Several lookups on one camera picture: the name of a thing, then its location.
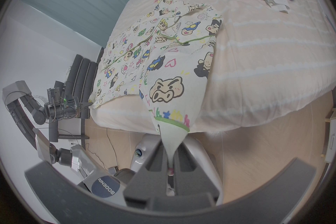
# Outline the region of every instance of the bodenai logo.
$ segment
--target bodenai logo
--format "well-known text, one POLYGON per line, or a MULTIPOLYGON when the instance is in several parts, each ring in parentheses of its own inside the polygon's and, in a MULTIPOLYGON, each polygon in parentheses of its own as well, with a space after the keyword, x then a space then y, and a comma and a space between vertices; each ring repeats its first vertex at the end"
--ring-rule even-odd
POLYGON ((120 181, 118 179, 112 176, 102 176, 92 184, 91 191, 101 198, 108 198, 114 195, 119 188, 120 181))

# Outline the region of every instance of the floor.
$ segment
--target floor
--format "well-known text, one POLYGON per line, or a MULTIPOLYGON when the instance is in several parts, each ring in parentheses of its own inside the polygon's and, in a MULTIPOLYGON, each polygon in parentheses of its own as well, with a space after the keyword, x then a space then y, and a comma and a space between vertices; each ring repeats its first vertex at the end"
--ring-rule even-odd
MULTIPOLYGON (((306 202, 316 187, 323 169, 321 157, 325 144, 325 117, 333 107, 332 93, 313 101, 303 109, 291 112, 262 126, 239 128, 227 132, 194 133, 205 149, 214 154, 223 182, 224 203, 244 196, 260 187, 293 158, 313 165, 316 176, 294 213, 306 202)), ((106 168, 117 165, 129 168, 135 146, 143 134, 115 131, 86 120, 87 148, 91 156, 106 168)))

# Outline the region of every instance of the black curved frame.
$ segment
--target black curved frame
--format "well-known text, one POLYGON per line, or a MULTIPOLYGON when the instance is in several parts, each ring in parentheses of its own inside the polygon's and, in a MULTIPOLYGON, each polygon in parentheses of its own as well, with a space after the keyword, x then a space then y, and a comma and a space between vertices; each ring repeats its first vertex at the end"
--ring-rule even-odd
MULTIPOLYGON (((11 0, 0 0, 0 20, 11 0)), ((336 8, 336 0, 331 0, 336 8)), ((0 160, 0 222, 1 223, 46 223, 41 220, 23 200, 8 177, 0 160)), ((299 223, 334 223, 336 219, 336 163, 330 169, 317 191, 305 206, 290 221, 299 223)))

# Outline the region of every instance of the cartoon print pajama shirt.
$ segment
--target cartoon print pajama shirt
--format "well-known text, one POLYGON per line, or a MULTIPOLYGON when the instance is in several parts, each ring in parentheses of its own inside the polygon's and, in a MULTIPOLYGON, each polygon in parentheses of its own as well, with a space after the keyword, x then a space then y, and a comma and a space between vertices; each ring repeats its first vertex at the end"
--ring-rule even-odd
POLYGON ((158 0, 153 11, 108 43, 91 108, 138 94, 157 132, 178 132, 183 140, 201 109, 221 24, 210 5, 158 0))

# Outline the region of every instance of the bed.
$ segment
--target bed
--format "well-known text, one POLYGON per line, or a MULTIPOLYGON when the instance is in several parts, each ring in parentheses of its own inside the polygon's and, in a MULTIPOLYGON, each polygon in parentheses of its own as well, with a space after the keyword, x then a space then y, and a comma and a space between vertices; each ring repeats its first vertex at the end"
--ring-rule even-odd
MULTIPOLYGON (((336 33, 317 0, 288 1, 289 14, 263 0, 185 1, 213 5, 224 26, 216 36, 205 97, 191 132, 262 125, 335 87, 336 33)), ((153 0, 130 0, 110 40, 152 9, 153 0)), ((102 127, 156 134, 137 95, 118 97, 90 113, 102 127)))

